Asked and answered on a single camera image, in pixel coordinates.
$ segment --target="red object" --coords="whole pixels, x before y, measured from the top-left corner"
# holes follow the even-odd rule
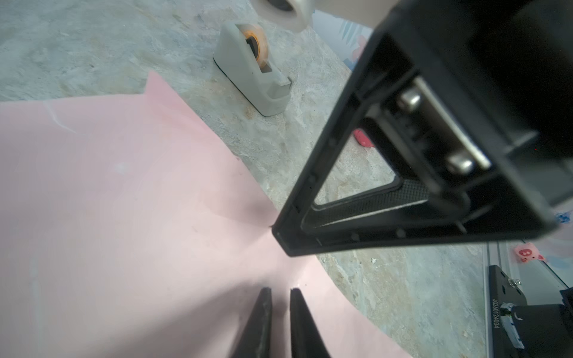
[[[358,141],[358,143],[360,143],[362,147],[374,148],[374,145],[370,141],[370,138],[368,138],[368,136],[366,136],[366,134],[364,134],[364,132],[362,132],[361,130],[359,129],[354,130],[354,138],[356,138],[356,140]]]

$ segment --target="white roll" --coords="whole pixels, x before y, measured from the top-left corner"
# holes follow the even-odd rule
[[[293,32],[301,32],[312,21],[315,0],[250,0],[257,14]]]

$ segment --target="mesh panel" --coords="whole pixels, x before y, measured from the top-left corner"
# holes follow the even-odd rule
[[[318,227],[357,215],[426,200],[428,194],[428,189],[421,182],[406,179],[402,186],[394,191],[373,192],[359,199],[355,199],[356,196],[359,196],[355,195],[331,203],[328,207],[320,210],[311,209],[304,218],[304,224]]]

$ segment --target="pink paper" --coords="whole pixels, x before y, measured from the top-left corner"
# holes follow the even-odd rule
[[[247,168],[156,73],[145,94],[0,103],[0,356],[228,357],[300,287],[332,357],[409,357],[315,257],[289,258]]]

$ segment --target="pig sticker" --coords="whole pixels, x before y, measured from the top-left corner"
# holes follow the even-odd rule
[[[545,261],[543,255],[541,255],[535,245],[530,242],[517,245],[513,251],[515,251],[517,257],[519,257],[522,262],[528,262],[531,260]]]

